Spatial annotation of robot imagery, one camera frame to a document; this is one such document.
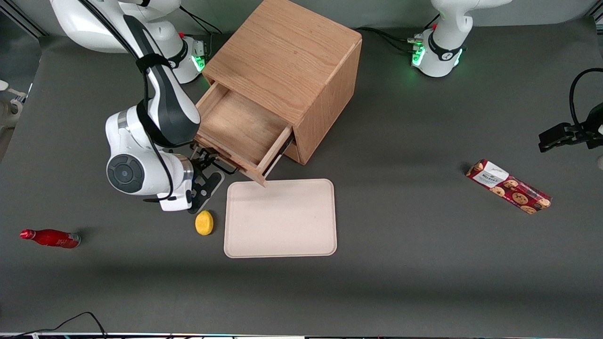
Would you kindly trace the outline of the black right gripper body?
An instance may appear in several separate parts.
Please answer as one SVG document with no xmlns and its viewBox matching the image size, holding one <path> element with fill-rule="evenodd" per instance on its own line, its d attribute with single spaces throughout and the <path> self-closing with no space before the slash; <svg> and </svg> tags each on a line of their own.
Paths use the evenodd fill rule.
<svg viewBox="0 0 603 339">
<path fill-rule="evenodd" d="M 197 160 L 197 148 L 193 149 L 190 157 L 190 163 L 193 167 L 191 206 L 187 210 L 190 214 L 198 214 L 205 204 L 212 198 L 222 184 L 225 175 L 222 171 L 214 171 L 206 175 L 203 171 L 203 164 Z"/>
</svg>

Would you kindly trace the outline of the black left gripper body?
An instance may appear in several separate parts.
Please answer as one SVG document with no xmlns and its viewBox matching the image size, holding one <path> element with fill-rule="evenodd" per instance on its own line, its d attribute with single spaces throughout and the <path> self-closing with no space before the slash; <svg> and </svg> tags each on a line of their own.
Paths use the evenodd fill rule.
<svg viewBox="0 0 603 339">
<path fill-rule="evenodd" d="M 582 123 L 579 123 L 576 116 L 575 106 L 570 105 L 570 116 L 574 122 L 574 139 L 571 145 L 586 143 L 588 149 L 594 149 L 603 146 L 603 104 L 592 108 Z"/>
</svg>

